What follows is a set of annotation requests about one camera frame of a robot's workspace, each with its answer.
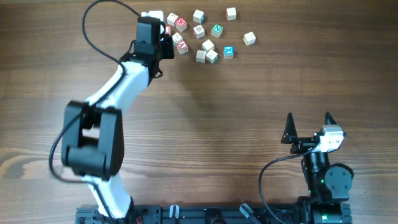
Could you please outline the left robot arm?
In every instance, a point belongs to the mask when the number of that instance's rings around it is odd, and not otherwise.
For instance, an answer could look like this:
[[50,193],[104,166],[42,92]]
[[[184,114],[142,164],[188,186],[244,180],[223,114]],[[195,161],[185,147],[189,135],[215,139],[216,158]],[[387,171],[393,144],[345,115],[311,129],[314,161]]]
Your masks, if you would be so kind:
[[62,164],[90,186],[97,206],[78,210],[77,223],[134,223],[134,201],[119,170],[124,158],[123,114],[151,81],[160,78],[162,59],[173,59],[173,43],[162,19],[140,16],[137,37],[117,61],[111,79],[84,102],[71,101],[64,113]]

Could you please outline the yellowish block far right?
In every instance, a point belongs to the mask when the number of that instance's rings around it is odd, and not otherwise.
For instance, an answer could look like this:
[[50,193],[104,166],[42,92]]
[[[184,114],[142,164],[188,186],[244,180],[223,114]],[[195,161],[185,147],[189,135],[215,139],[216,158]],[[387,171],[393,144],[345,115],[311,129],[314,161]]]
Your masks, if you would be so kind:
[[246,45],[252,45],[256,41],[256,36],[254,35],[254,32],[248,32],[247,34],[244,34],[243,41]]

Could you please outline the plain block above A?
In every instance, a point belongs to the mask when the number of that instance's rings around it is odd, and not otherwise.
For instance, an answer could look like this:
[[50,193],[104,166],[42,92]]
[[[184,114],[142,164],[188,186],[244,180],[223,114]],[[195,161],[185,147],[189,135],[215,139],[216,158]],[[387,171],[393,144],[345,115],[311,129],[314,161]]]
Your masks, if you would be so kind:
[[172,36],[172,40],[173,40],[174,45],[177,45],[178,42],[183,40],[183,37],[178,32],[176,32]]

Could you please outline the blue X block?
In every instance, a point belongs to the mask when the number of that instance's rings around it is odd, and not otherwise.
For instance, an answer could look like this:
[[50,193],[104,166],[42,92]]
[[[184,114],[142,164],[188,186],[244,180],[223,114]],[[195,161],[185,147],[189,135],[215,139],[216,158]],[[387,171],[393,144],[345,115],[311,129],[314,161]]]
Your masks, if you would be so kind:
[[234,47],[233,46],[224,47],[223,57],[224,58],[233,58],[234,57]]

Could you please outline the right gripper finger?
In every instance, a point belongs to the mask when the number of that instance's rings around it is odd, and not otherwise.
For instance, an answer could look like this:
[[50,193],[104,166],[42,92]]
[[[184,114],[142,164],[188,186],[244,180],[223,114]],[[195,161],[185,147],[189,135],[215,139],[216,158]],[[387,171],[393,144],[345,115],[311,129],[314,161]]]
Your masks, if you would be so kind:
[[325,124],[326,125],[337,125],[329,111],[325,113]]
[[295,127],[295,122],[294,122],[294,117],[292,113],[289,113],[287,115],[287,121],[285,125],[284,132],[282,134],[282,138],[280,142],[282,144],[293,144],[297,142],[298,135],[297,135],[297,130]]

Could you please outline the block with blue side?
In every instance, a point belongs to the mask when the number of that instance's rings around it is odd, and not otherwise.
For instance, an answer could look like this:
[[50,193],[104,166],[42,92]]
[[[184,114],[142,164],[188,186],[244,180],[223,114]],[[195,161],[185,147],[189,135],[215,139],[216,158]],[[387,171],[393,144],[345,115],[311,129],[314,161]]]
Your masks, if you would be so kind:
[[201,10],[196,9],[193,13],[193,21],[201,24],[204,21],[205,13]]

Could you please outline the block with green side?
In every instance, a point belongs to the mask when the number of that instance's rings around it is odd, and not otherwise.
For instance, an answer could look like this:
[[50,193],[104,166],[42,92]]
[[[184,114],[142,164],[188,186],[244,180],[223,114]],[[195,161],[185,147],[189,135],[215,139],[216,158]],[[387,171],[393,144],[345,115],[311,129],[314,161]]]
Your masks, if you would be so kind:
[[209,51],[207,51],[205,58],[210,63],[215,63],[218,59],[218,53],[215,52],[214,50],[210,49]]

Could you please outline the red M block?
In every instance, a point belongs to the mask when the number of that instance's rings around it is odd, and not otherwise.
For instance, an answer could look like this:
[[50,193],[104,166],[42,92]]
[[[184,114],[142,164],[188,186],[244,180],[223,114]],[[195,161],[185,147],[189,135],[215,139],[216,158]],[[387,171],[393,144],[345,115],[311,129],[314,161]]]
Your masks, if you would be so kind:
[[186,28],[187,28],[187,22],[184,18],[179,17],[176,21],[175,21],[175,28],[179,31],[179,32],[183,32]]

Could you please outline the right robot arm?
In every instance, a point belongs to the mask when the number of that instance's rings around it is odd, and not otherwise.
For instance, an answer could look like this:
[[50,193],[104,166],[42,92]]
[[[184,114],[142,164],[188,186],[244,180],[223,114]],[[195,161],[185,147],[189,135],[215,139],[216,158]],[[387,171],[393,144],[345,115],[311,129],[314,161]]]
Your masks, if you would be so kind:
[[354,172],[342,163],[331,164],[328,155],[341,147],[346,137],[329,112],[325,124],[312,137],[298,137],[292,113],[287,115],[281,143],[290,144],[290,153],[303,157],[301,167],[308,197],[297,200],[297,223],[352,223],[349,191]]

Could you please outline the red A block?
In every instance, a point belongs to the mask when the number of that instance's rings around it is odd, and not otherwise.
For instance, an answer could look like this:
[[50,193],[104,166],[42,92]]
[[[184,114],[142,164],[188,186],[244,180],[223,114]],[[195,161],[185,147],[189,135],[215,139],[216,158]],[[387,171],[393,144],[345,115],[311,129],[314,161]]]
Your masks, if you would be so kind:
[[179,54],[184,54],[188,52],[188,44],[185,40],[181,40],[180,42],[177,42],[176,44],[177,50]]

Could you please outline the block with red drawing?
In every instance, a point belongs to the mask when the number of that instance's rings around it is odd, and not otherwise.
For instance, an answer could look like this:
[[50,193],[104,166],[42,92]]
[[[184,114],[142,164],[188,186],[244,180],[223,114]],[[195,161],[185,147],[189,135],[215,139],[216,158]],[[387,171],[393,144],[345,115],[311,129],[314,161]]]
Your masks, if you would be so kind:
[[198,25],[198,26],[194,27],[193,32],[194,32],[194,36],[197,39],[200,39],[205,36],[205,30],[202,25]]

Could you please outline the green N block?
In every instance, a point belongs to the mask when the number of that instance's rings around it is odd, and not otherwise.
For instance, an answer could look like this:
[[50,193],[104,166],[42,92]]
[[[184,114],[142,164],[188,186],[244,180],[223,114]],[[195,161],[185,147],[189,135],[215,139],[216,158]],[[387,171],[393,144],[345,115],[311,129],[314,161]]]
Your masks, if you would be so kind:
[[219,38],[223,32],[223,27],[219,24],[215,24],[211,29],[212,36]]

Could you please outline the red I block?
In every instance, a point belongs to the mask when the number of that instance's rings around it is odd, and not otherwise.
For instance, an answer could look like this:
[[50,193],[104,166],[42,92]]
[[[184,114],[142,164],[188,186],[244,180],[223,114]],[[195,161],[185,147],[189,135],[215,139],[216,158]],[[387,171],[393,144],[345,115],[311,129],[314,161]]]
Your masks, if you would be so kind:
[[166,37],[166,36],[170,36],[170,34],[171,34],[171,28],[170,28],[169,25],[166,25],[166,26],[165,26],[164,36],[165,36],[165,37]]

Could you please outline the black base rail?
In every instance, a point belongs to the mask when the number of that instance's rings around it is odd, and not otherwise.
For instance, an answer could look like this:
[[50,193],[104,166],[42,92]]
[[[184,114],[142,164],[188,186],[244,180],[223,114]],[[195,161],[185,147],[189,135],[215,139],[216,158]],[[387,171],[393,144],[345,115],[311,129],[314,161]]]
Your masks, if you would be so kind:
[[305,205],[304,203],[273,204],[271,214],[265,207],[240,206],[186,207],[171,205],[136,205],[125,218],[108,218],[100,214],[97,206],[76,210],[76,223],[136,223],[136,224],[184,224],[184,223],[335,223],[352,224],[348,204]]

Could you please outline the plain block lower centre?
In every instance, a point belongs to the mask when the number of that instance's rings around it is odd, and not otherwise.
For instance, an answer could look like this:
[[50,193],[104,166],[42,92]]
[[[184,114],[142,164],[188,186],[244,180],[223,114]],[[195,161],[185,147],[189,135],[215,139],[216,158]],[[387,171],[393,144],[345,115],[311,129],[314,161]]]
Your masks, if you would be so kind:
[[196,62],[205,63],[205,61],[206,61],[206,52],[204,50],[197,50]]

